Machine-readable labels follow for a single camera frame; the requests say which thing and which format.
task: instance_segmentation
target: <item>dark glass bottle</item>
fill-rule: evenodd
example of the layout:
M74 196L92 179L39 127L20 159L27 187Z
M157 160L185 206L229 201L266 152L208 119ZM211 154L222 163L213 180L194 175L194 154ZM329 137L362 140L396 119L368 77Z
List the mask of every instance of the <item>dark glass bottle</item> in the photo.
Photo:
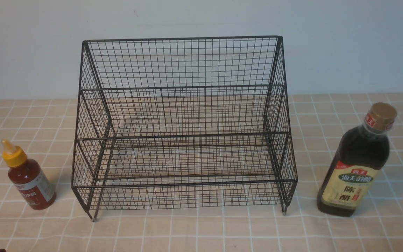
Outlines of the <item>dark glass bottle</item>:
M318 191L321 212L351 216L390 154L387 131L397 113L386 103L375 103L365 122L346 132Z

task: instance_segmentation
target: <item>yellow nozzle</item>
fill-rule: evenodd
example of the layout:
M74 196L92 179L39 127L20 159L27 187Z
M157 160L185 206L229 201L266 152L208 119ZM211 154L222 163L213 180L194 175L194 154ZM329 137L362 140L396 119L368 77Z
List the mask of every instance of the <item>yellow nozzle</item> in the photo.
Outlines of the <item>yellow nozzle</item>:
M9 140L2 139L3 159L8 167L18 167L27 160L27 155L19 146L13 145Z

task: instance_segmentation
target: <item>wire rack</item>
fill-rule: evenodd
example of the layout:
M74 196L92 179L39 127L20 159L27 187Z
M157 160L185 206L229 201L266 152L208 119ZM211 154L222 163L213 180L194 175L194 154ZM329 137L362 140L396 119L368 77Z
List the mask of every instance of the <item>wire rack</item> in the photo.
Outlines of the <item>wire rack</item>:
M83 42L72 190L101 209L281 204L297 183L280 36Z

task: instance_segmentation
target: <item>red sauce bottle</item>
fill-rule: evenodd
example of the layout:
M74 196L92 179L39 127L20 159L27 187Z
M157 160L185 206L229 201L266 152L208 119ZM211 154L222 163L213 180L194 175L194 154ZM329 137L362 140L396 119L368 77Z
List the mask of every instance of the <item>red sauce bottle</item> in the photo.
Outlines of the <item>red sauce bottle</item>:
M48 208L56 200L56 193L48 181L40 165L33 159L28 159L26 153L10 141L1 141L4 151L3 159L7 166L8 177L34 210Z

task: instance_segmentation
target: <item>sauce bottle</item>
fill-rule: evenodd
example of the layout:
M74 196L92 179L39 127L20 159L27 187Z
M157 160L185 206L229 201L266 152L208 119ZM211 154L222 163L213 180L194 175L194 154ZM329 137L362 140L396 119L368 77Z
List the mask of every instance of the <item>sauce bottle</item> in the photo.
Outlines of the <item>sauce bottle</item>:
M362 125L346 132L318 191L318 210L351 216L368 192L390 154L387 132L397 112L386 103L375 103Z
M3 139L1 143L4 147L3 159L10 168L8 177L13 185L32 209L48 208L56 200L56 193L38 162L28 159L26 153L9 140Z

